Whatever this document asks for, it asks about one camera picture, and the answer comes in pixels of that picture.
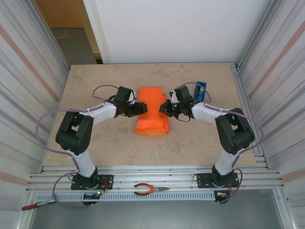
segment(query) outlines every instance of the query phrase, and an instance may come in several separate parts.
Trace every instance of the red screwdriver handle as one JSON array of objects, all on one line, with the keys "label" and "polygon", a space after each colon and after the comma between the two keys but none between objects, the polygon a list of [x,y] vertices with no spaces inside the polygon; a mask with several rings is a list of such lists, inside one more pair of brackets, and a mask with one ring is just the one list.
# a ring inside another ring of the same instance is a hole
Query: red screwdriver handle
[{"label": "red screwdriver handle", "polygon": [[25,210],[33,209],[33,208],[36,208],[36,207],[37,207],[37,204],[31,204],[31,205],[28,205],[28,206],[24,206],[23,208],[21,208],[21,210],[25,211]]}]

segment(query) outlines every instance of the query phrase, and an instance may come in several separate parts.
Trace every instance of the gray floor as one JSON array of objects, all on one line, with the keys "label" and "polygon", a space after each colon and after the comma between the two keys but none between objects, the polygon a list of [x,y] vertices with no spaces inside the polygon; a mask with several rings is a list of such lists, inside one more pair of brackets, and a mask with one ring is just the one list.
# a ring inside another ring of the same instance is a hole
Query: gray floor
[{"label": "gray floor", "polygon": [[[84,29],[67,29],[64,38],[56,40],[69,64],[96,64]],[[65,29],[51,29],[54,37],[61,37]]]},{"label": "gray floor", "polygon": [[34,211],[31,229],[282,229],[272,190],[241,190],[226,205],[213,201],[104,202]]}]

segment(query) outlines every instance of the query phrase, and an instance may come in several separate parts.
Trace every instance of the red-handled pliers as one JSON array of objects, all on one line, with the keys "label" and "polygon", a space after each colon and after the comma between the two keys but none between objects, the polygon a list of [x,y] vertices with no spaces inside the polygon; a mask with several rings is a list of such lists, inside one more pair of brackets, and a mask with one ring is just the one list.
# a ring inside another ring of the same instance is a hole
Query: red-handled pliers
[{"label": "red-handled pliers", "polygon": [[149,185],[149,184],[145,184],[145,183],[137,184],[134,187],[149,187],[151,189],[147,192],[134,192],[136,195],[139,195],[139,196],[145,196],[150,193],[154,193],[155,191],[161,192],[161,191],[169,190],[169,188],[167,188],[167,187],[154,187],[153,185]]}]

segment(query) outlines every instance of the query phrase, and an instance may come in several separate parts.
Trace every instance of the beige table surface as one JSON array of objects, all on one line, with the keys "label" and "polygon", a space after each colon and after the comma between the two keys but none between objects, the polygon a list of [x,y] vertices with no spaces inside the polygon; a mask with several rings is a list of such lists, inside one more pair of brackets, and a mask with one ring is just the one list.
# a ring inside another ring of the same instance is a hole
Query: beige table surface
[{"label": "beige table surface", "polygon": [[[146,86],[161,86],[169,98],[169,91],[185,82],[207,82],[211,105],[221,108],[240,107],[239,98],[229,64],[113,64],[73,65],[61,99],[60,109],[87,109],[100,104],[91,97],[101,84],[124,86],[133,90]],[[194,85],[189,85],[193,94]],[[114,88],[100,88],[97,95],[108,98],[116,94]],[[59,113],[48,146],[61,150],[55,135],[63,119]],[[188,123],[169,118],[167,136],[139,136],[134,133],[138,117],[108,119],[93,129],[89,152],[97,166],[112,165],[214,165],[222,147],[216,126],[203,120]],[[237,164],[253,165],[255,157],[248,152]],[[44,165],[73,165],[68,156],[47,152]]]}]

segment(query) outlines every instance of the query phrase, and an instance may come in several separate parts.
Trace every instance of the orange fabric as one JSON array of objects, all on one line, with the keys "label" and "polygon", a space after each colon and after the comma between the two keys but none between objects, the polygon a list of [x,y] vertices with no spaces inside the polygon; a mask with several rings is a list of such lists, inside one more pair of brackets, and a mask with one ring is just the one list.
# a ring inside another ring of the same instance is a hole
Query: orange fabric
[{"label": "orange fabric", "polygon": [[138,91],[138,101],[146,103],[148,112],[139,115],[135,133],[144,136],[167,135],[168,118],[159,112],[160,105],[166,102],[161,87],[145,87]]}]

